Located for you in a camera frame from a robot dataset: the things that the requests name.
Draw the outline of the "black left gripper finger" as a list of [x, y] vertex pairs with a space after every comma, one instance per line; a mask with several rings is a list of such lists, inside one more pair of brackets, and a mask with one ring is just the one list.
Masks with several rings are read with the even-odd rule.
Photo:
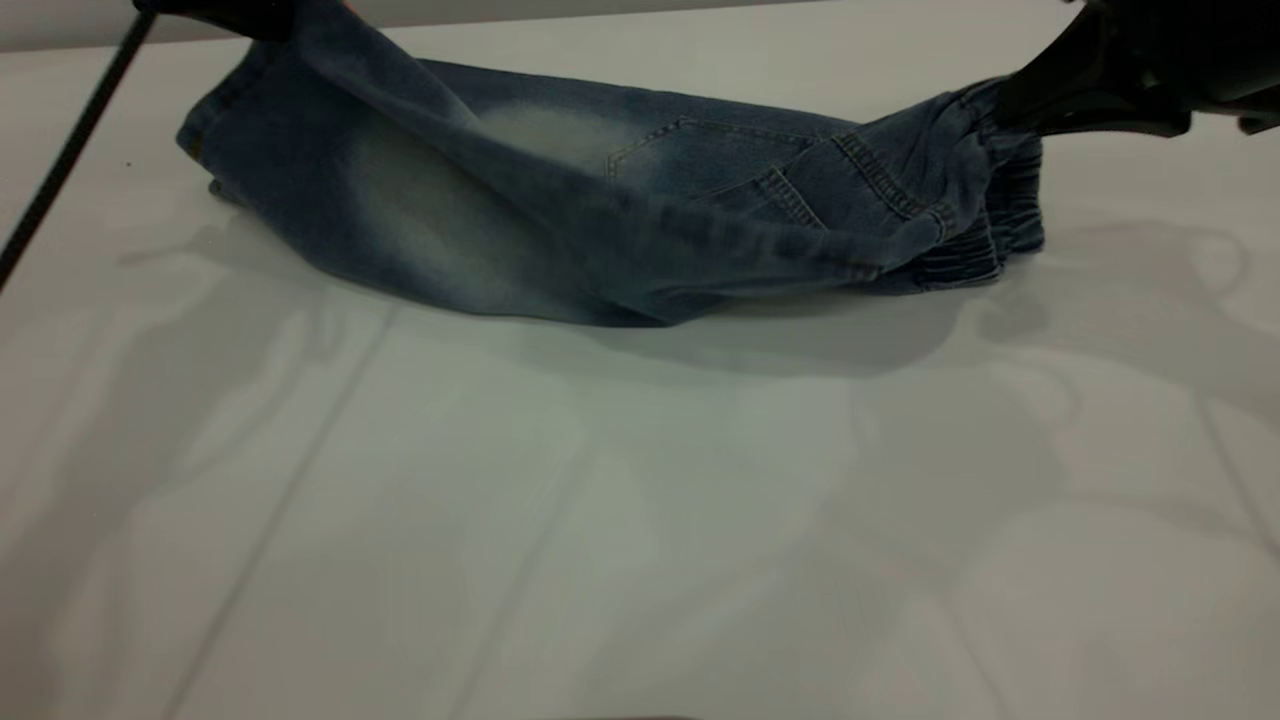
[[134, 8], [197, 20], [255, 41], [283, 42], [291, 36], [296, 1], [134, 1]]

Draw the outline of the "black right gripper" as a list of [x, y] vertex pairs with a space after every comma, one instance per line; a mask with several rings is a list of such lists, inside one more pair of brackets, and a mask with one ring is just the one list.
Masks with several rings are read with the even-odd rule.
[[1174, 138], [1192, 123], [1178, 95], [1198, 111], [1251, 113], [1238, 127], [1254, 136], [1280, 126], [1277, 83], [1276, 1], [1091, 1], [1004, 81], [995, 120], [1042, 137]]

